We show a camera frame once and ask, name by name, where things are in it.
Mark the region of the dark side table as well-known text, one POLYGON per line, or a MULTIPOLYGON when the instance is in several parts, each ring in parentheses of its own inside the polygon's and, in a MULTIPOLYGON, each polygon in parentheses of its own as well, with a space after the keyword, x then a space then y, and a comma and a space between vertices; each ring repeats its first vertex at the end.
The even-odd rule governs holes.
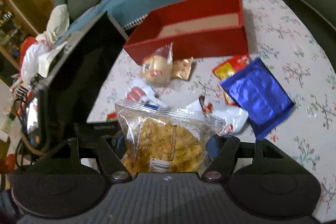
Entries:
POLYGON ((87 122, 100 89, 127 41, 114 17, 103 11, 68 36, 39 79, 27 108, 27 148, 44 156, 87 122))

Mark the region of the floral tablecloth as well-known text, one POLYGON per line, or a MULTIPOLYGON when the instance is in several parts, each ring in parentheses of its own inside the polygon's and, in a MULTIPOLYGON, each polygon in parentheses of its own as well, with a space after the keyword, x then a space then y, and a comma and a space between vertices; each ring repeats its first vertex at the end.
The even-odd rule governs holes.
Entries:
MULTIPOLYGON (((292 115, 267 139, 315 175, 321 197, 314 212, 320 222, 335 220, 335 71, 323 49, 282 0, 244 0, 250 57, 272 72, 295 103, 292 115)), ((224 104, 212 70, 230 57, 196 59, 189 81, 173 80, 156 89, 162 102, 185 107, 204 94, 224 104)), ((103 83, 88 122, 105 122, 123 99, 139 66, 123 50, 103 83)))

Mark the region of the white sausage snack packet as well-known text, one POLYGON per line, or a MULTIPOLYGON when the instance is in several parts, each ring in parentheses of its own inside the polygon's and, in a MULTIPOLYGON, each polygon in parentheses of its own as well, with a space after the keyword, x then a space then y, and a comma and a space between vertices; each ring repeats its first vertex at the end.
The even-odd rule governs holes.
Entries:
POLYGON ((143 79, 134 78, 125 93, 125 98, 134 102, 148 103, 168 108, 169 106, 159 99, 158 94, 143 79))

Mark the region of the clear round bun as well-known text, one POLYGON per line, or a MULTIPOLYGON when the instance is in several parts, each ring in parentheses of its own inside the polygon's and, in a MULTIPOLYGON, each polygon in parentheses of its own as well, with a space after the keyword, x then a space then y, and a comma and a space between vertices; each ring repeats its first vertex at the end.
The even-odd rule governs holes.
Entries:
POLYGON ((165 86, 173 70, 173 43, 158 48, 143 59, 140 76, 151 86, 165 86))

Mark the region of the red tomato sauce packet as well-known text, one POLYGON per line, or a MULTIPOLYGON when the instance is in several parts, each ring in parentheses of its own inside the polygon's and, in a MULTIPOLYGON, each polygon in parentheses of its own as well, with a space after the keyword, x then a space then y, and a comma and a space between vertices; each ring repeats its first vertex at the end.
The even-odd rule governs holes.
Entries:
POLYGON ((106 116, 106 122, 113 122, 117 120, 117 114, 115 112, 111 112, 106 116))

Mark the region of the small gold candy packet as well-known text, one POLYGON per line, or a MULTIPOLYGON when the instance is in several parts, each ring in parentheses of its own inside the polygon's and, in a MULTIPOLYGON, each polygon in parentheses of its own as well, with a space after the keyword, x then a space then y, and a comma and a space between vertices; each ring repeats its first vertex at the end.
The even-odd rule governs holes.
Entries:
POLYGON ((190 57, 189 59, 174 60, 171 78, 188 81, 191 75, 193 62, 193 57, 190 57))

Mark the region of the red white plastic bag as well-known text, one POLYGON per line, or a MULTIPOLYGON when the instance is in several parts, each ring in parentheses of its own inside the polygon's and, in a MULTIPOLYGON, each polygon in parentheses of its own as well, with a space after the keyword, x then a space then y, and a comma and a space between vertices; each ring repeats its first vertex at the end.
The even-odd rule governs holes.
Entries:
POLYGON ((37 40, 33 36, 25 38, 20 49, 20 75, 26 86, 38 73, 39 57, 55 48, 54 42, 46 39, 37 40))

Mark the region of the blue foil snack packet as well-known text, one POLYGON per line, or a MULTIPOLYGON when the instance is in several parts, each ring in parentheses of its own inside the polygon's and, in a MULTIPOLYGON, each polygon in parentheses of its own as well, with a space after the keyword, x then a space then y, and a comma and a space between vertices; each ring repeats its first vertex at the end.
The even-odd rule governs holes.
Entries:
POLYGON ((266 137, 291 115, 295 107, 259 57, 220 85, 240 108, 248 112, 256 139, 266 137))

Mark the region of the red cardboard box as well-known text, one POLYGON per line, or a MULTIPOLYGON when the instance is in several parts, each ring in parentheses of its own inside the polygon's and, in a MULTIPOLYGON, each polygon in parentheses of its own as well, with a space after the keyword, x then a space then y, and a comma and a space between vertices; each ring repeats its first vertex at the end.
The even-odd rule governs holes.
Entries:
POLYGON ((141 64, 168 44, 175 59, 247 54, 242 0, 185 0, 153 10, 123 48, 141 64))

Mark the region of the white red snack packet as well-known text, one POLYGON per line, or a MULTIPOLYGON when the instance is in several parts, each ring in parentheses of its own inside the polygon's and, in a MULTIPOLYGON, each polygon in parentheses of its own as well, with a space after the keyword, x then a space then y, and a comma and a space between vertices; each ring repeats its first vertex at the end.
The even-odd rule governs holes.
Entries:
POLYGON ((211 101, 205 95, 199 96, 185 108, 215 121, 218 126, 222 127, 218 135, 239 134, 249 118, 246 110, 238 106, 227 105, 224 102, 211 101))

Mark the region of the red yellow Trolli candy bag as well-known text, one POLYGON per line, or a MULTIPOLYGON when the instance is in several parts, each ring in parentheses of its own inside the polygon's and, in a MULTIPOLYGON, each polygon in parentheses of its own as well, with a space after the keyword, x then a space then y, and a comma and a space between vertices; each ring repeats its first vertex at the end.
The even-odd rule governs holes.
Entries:
POLYGON ((215 67, 212 73, 221 81, 244 69, 250 62, 249 55, 234 56, 215 67))

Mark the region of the clear bag fried snack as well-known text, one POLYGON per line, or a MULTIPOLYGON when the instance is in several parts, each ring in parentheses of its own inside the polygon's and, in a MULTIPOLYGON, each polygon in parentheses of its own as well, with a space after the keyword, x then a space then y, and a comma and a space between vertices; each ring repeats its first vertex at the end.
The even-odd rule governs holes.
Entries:
POLYGON ((225 121, 186 109, 165 109, 119 100, 118 122, 125 137, 122 163, 132 176, 138 173, 202 174, 209 166, 206 144, 223 133, 225 121))

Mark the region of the white cloth on sofa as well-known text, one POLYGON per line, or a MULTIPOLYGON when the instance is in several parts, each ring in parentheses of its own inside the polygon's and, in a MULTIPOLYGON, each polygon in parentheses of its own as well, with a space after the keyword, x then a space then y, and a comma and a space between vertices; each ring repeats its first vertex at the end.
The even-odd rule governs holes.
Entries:
POLYGON ((56 43, 63 36, 70 26, 70 16, 68 6, 66 4, 56 6, 50 14, 46 30, 38 34, 36 41, 45 41, 48 43, 56 43))

